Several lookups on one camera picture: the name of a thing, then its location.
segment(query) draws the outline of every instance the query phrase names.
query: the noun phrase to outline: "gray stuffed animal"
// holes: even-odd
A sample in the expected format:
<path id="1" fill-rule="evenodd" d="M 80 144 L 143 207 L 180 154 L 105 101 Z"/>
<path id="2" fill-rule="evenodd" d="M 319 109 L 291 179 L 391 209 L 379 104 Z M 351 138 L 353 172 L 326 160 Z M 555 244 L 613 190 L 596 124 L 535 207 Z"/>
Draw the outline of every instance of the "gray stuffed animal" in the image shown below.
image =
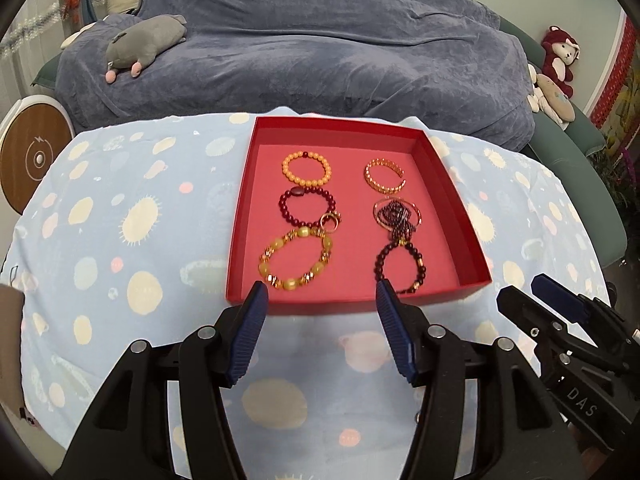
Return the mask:
<path id="1" fill-rule="evenodd" d="M 116 81 L 120 70 L 131 69 L 131 76 L 138 77 L 158 54 L 187 41 L 184 37 L 186 24 L 180 14 L 161 14 L 123 30 L 107 47 L 107 83 Z"/>

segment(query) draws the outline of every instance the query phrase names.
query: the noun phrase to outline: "yellow beaded bracelet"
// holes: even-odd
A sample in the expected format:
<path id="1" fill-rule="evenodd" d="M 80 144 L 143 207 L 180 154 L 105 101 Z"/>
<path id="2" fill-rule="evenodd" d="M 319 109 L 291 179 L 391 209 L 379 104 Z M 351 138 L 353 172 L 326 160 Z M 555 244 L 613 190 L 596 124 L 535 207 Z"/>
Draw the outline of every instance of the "yellow beaded bracelet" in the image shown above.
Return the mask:
<path id="1" fill-rule="evenodd" d="M 311 266 L 309 272 L 305 272 L 299 278 L 289 278 L 287 280 L 281 280 L 277 276 L 271 273 L 269 268 L 269 260 L 275 251 L 283 248 L 290 241 L 296 238 L 306 238 L 309 235 L 315 236 L 322 241 L 322 251 L 320 253 L 320 260 Z M 274 286 L 275 288 L 283 288 L 284 290 L 296 290 L 299 286 L 306 285 L 312 279 L 316 278 L 318 274 L 321 274 L 324 267 L 329 264 L 329 258 L 331 257 L 331 248 L 334 246 L 334 241 L 327 235 L 326 231 L 318 227 L 300 227 L 292 229 L 282 238 L 276 238 L 271 245 L 267 247 L 260 255 L 260 264 L 258 265 L 258 272 L 265 282 Z"/>
<path id="2" fill-rule="evenodd" d="M 312 158 L 313 160 L 317 160 L 320 164 L 322 164 L 322 167 L 324 168 L 324 177 L 322 177 L 319 180 L 305 180 L 304 178 L 300 178 L 298 176 L 295 176 L 293 173 L 291 173 L 289 171 L 289 163 L 292 160 L 294 160 L 296 158 L 300 158 L 300 157 L 302 157 L 302 158 Z M 318 186 L 324 186 L 324 184 L 329 182 L 329 179 L 331 178 L 331 166 L 329 166 L 329 163 L 324 158 L 324 156 L 320 155 L 319 153 L 314 153 L 314 152 L 295 152 L 295 153 L 291 153 L 290 155 L 287 155 L 287 158 L 285 158 L 282 161 L 282 173 L 290 181 L 292 181 L 295 184 L 298 184 L 299 186 L 302 186 L 302 187 L 318 187 Z"/>

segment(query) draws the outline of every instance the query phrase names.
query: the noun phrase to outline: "bracelet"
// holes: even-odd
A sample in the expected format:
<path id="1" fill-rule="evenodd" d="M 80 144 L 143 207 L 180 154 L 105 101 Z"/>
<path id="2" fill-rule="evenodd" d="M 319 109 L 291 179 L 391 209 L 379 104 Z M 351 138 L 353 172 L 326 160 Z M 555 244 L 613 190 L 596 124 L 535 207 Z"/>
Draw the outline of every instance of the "bracelet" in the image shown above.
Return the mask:
<path id="1" fill-rule="evenodd" d="M 288 278 L 286 280 L 281 280 L 277 276 L 271 273 L 271 269 L 269 268 L 269 260 L 275 251 L 283 248 L 289 242 L 295 240 L 296 238 L 306 238 L 309 235 L 320 238 L 322 241 L 322 250 L 320 253 L 320 260 L 314 263 L 311 266 L 309 272 L 305 272 L 299 278 Z M 276 238 L 271 245 L 267 247 L 264 252 L 260 255 L 260 264 L 258 265 L 258 272 L 262 278 L 274 286 L 274 288 L 283 288 L 284 290 L 296 290 L 299 286 L 306 285 L 312 279 L 316 278 L 318 274 L 321 274 L 324 270 L 324 267 L 329 264 L 329 258 L 331 257 L 331 248 L 334 246 L 334 241 L 331 240 L 324 229 L 319 227 L 299 227 L 298 229 L 292 229 L 287 234 L 285 234 L 282 238 Z"/>
<path id="2" fill-rule="evenodd" d="M 289 212 L 289 208 L 287 208 L 287 199 L 290 196 L 303 196 L 305 193 L 316 193 L 322 197 L 327 202 L 326 213 L 335 212 L 335 200 L 334 196 L 329 193 L 327 190 L 322 189 L 321 187 L 302 187 L 296 186 L 291 189 L 287 189 L 284 194 L 280 196 L 280 201 L 278 202 L 278 206 L 280 207 L 280 212 L 282 213 L 282 217 L 289 222 L 293 227 L 320 227 L 320 221 L 316 222 L 301 222 L 297 218 L 293 218 L 291 213 Z"/>
<path id="3" fill-rule="evenodd" d="M 422 261 L 422 254 L 418 252 L 418 249 L 411 243 L 405 242 L 404 240 L 394 240 L 391 243 L 384 246 L 384 248 L 378 254 L 376 259 L 376 266 L 374 267 L 374 273 L 376 275 L 376 281 L 380 282 L 385 279 L 384 275 L 384 266 L 385 266 L 385 258 L 386 256 L 396 247 L 402 246 L 409 254 L 414 257 L 415 264 L 418 267 L 418 274 L 415 277 L 413 284 L 409 288 L 404 288 L 403 290 L 397 290 L 397 294 L 414 294 L 416 290 L 420 288 L 420 286 L 424 283 L 424 279 L 427 275 L 427 268 L 424 266 L 424 262 Z"/>
<path id="4" fill-rule="evenodd" d="M 381 203 L 391 200 L 387 205 L 378 210 Z M 409 206 L 415 211 L 418 221 L 415 225 L 410 222 L 411 211 L 405 206 Z M 409 202 L 404 198 L 389 197 L 378 200 L 373 205 L 373 217 L 376 222 L 387 231 L 391 231 L 391 237 L 393 240 L 406 240 L 411 239 L 411 235 L 415 233 L 418 225 L 422 223 L 422 214 L 417 206 L 413 202 Z"/>
<path id="5" fill-rule="evenodd" d="M 398 191 L 400 191 L 404 187 L 404 184 L 406 184 L 406 180 L 403 179 L 399 186 L 395 186 L 395 187 L 381 186 L 375 180 L 373 180 L 373 177 L 370 174 L 370 169 L 373 166 L 386 166 L 390 170 L 393 170 L 401 178 L 404 175 L 404 170 L 400 168 L 400 166 L 398 166 L 392 160 L 387 160 L 386 158 L 374 158 L 364 168 L 364 178 L 367 181 L 367 183 L 377 192 L 383 193 L 385 195 L 393 195 Z"/>
<path id="6" fill-rule="evenodd" d="M 378 210 L 378 206 L 381 202 L 390 200 L 390 202 Z M 410 221 L 411 210 L 407 207 L 410 206 L 418 217 L 416 225 L 413 225 Z M 427 275 L 427 268 L 422 260 L 422 254 L 418 252 L 418 249 L 411 243 L 411 237 L 415 233 L 418 225 L 422 223 L 422 215 L 420 210 L 414 203 L 411 203 L 403 198 L 390 199 L 389 197 L 378 200 L 373 206 L 373 216 L 376 222 L 388 231 L 391 231 L 391 242 L 382 248 L 376 258 L 376 265 L 373 269 L 376 281 L 379 282 L 385 279 L 384 266 L 386 256 L 396 247 L 402 246 L 409 254 L 414 257 L 418 273 L 414 282 L 408 288 L 398 290 L 398 294 L 413 294 L 421 285 L 424 284 L 424 279 Z"/>
<path id="7" fill-rule="evenodd" d="M 313 160 L 317 160 L 320 164 L 322 164 L 322 168 L 324 169 L 324 177 L 322 177 L 320 180 L 304 180 L 303 178 L 295 176 L 293 173 L 291 173 L 289 171 L 289 163 L 292 160 L 295 160 L 296 158 L 300 158 L 300 157 L 302 157 L 302 158 L 312 158 Z M 320 155 L 319 153 L 314 153 L 314 152 L 295 152 L 295 153 L 291 153 L 290 155 L 287 155 L 287 158 L 285 158 L 282 161 L 282 173 L 290 181 L 292 181 L 293 183 L 298 184 L 299 186 L 302 186 L 302 187 L 324 186 L 324 184 L 329 182 L 329 179 L 331 178 L 331 166 L 329 166 L 329 163 L 324 158 L 324 156 Z"/>

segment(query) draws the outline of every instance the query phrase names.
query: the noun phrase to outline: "red box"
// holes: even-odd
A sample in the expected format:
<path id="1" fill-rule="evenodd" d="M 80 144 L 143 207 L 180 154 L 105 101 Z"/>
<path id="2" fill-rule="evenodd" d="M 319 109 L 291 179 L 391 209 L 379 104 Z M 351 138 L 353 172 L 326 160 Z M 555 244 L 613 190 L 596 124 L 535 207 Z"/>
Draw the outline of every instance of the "red box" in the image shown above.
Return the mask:
<path id="1" fill-rule="evenodd" d="M 332 168 L 324 186 L 334 196 L 342 221 L 331 235 L 331 260 L 320 276 L 294 291 L 269 286 L 270 314 L 336 314 L 375 310 L 374 264 L 389 232 L 373 216 L 373 205 L 384 196 L 364 179 L 374 158 L 388 158 L 404 169 L 406 185 L 398 196 L 415 203 L 422 224 L 412 242 L 427 267 L 424 285 L 405 294 L 406 303 L 424 305 L 465 298 L 491 283 L 484 254 L 465 207 L 447 170 L 421 130 L 328 118 L 260 117 L 255 122 L 234 223 L 226 281 L 226 298 L 241 303 L 258 273 L 259 257 L 270 243 L 292 226 L 278 207 L 280 196 L 293 187 L 282 174 L 282 161 L 299 150 L 317 152 Z M 305 179 L 322 178 L 317 160 L 298 158 L 289 168 Z M 373 167 L 373 178 L 396 186 L 389 168 Z M 291 197 L 287 206 L 301 221 L 316 221 L 326 209 L 316 194 Z M 297 278 L 319 259 L 320 240 L 297 238 L 270 260 L 273 274 Z M 415 261 L 401 248 L 386 258 L 386 277 L 400 290 L 414 282 Z"/>

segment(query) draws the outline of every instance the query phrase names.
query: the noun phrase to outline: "red stuffed animal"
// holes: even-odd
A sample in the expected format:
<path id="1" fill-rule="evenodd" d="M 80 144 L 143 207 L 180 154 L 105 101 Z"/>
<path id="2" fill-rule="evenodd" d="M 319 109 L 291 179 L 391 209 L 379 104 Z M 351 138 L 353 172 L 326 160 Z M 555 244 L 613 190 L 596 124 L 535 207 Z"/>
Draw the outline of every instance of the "red stuffed animal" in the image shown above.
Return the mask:
<path id="1" fill-rule="evenodd" d="M 569 65 L 580 57 L 580 46 L 567 32 L 555 26 L 549 27 L 542 46 L 546 51 L 542 73 L 556 83 L 570 99 L 574 95 L 574 89 L 567 83 L 574 80 L 574 74 Z"/>

